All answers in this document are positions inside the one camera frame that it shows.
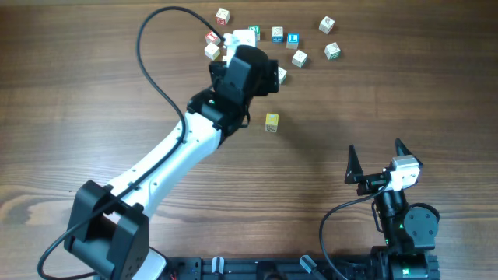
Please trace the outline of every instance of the wooden surface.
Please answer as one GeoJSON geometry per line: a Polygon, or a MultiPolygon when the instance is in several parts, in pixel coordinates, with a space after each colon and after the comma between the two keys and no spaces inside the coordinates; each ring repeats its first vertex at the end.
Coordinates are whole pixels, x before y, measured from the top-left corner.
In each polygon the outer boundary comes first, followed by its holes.
{"type": "MultiPolygon", "coordinates": [[[[259,24],[260,48],[289,73],[279,93],[251,104],[251,126],[163,201],[152,246],[167,256],[319,255],[321,217],[356,198],[343,184],[348,145],[372,173],[388,164],[400,137],[425,163],[409,202],[441,212],[434,253],[443,279],[496,278],[496,2],[182,5],[213,24],[220,6],[229,9],[222,33],[259,24]],[[318,30],[325,15],[336,20],[329,35],[318,30]],[[300,33],[304,68],[291,65],[294,51],[271,43],[272,26],[300,33]],[[337,61],[324,56],[332,42],[342,49],[337,61]],[[268,112],[280,115],[276,134],[264,131],[268,112]]],[[[75,191],[122,173],[176,124],[134,53],[140,22],[160,6],[0,9],[1,279],[37,278],[38,257],[65,230],[75,191]]],[[[181,108],[208,85],[206,33],[180,12],[146,29],[146,67],[181,108]]],[[[383,244],[367,203],[333,215],[325,235],[331,253],[383,244]]],[[[88,268],[57,250],[47,270],[88,268]]]]}

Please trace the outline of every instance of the wood grain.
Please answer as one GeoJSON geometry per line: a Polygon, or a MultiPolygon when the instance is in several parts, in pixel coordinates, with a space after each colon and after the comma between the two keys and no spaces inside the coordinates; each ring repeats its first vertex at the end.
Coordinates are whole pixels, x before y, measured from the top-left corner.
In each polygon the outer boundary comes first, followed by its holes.
{"type": "MultiPolygon", "coordinates": [[[[162,4],[137,2],[0,8],[1,279],[37,278],[38,257],[65,230],[75,191],[125,171],[177,122],[134,53],[140,22],[162,4]]],[[[496,278],[498,3],[182,5],[213,24],[221,5],[229,9],[222,33],[259,24],[260,48],[289,78],[279,93],[255,99],[251,126],[163,201],[150,226],[155,248],[168,256],[320,254],[321,217],[356,196],[343,184],[348,145],[376,172],[400,137],[425,163],[407,198],[441,212],[434,253],[443,279],[496,278]],[[328,36],[317,28],[325,15],[336,20],[328,36]],[[272,26],[300,33],[305,68],[271,43],[272,26]],[[328,61],[324,46],[335,41],[342,56],[328,61]],[[268,112],[280,115],[276,134],[264,131],[268,112]]],[[[196,19],[168,12],[142,42],[147,69],[182,108],[209,82],[205,33],[196,19]]],[[[325,235],[334,253],[366,253],[383,241],[368,204],[333,215],[325,235]]],[[[47,270],[88,268],[58,249],[47,270]]]]}

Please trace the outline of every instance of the blue cube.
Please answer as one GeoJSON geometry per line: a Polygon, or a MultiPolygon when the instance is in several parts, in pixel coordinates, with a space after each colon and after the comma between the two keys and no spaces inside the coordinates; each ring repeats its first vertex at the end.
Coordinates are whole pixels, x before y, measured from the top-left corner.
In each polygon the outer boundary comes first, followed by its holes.
{"type": "Polygon", "coordinates": [[[297,50],[298,45],[299,45],[299,34],[298,33],[287,34],[287,48],[297,50]]]}
{"type": "Polygon", "coordinates": [[[272,42],[283,43],[283,27],[281,26],[272,27],[272,42]]]}

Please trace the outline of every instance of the small robot arm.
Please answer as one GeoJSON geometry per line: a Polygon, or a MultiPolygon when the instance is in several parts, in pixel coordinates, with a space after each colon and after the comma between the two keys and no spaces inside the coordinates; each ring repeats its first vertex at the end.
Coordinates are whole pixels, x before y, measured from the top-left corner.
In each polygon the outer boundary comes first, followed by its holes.
{"type": "MultiPolygon", "coordinates": [[[[105,279],[157,279],[166,259],[149,248],[149,220],[174,185],[215,152],[239,128],[255,96],[279,91],[278,62],[255,47],[253,30],[225,34],[227,62],[209,66],[212,85],[194,95],[184,117],[181,145],[114,207],[65,238],[64,247],[105,279]],[[113,222],[109,215],[117,215],[113,222]]],[[[130,170],[101,187],[89,180],[76,193],[68,229],[115,199],[169,152],[181,136],[181,123],[130,170]]]]}

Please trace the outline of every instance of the green cube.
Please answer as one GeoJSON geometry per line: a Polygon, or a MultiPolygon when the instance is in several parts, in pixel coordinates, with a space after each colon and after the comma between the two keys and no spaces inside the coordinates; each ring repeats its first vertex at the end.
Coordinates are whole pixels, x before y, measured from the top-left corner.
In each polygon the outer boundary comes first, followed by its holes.
{"type": "Polygon", "coordinates": [[[259,33],[260,33],[259,26],[249,26],[249,29],[255,31],[255,33],[256,33],[256,40],[259,40],[259,33]]]}

